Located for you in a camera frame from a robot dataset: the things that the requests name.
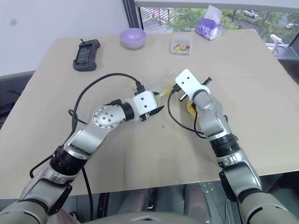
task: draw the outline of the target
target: car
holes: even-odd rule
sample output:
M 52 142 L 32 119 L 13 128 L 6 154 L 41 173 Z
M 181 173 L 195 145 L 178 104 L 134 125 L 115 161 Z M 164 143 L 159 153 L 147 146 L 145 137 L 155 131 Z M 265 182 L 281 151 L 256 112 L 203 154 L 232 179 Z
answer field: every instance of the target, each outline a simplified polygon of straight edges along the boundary
M 286 25 L 287 28 L 295 28 L 295 27 L 299 27 L 299 24 L 297 23 L 289 23 L 288 25 Z
M 244 15 L 245 15 L 245 16 L 249 16 L 249 17 L 251 17 L 251 18 L 253 18 L 253 19 L 257 18 L 257 14 L 254 13 L 253 10 L 245 10 L 245 11 L 244 11 Z

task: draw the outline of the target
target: colorful small objects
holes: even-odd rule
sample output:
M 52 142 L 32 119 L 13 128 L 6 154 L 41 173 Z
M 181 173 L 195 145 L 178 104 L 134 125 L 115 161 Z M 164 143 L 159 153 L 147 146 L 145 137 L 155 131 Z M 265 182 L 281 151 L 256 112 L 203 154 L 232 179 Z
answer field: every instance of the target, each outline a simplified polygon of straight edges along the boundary
M 186 45 L 186 44 L 178 44 L 176 45 L 175 51 L 187 51 L 189 52 L 190 51 L 190 46 L 189 45 Z

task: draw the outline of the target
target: clear plastic box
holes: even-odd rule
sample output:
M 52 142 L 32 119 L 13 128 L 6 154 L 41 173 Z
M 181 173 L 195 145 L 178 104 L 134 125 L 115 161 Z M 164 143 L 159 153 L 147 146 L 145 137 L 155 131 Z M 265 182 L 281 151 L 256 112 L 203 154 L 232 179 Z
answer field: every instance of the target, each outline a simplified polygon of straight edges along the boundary
M 176 47 L 180 46 L 189 46 L 189 51 L 176 51 Z M 187 35 L 173 35 L 172 41 L 170 45 L 170 53 L 173 55 L 182 55 L 182 56 L 188 56 L 191 53 L 192 50 L 192 36 Z

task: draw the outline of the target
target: white wall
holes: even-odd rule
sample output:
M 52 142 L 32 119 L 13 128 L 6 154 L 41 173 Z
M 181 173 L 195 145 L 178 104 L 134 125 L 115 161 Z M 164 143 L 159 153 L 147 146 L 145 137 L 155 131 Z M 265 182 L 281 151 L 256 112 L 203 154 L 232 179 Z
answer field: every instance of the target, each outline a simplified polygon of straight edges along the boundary
M 127 28 L 122 0 L 0 0 L 0 76 L 35 70 L 58 38 Z

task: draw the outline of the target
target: purple bowl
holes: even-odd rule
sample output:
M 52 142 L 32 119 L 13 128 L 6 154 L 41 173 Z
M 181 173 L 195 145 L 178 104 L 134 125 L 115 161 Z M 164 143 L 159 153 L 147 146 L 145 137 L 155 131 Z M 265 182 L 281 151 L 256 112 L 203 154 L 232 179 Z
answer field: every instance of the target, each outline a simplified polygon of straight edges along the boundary
M 131 28 L 122 31 L 120 39 L 123 45 L 129 49 L 139 49 L 145 44 L 145 32 L 139 28 Z

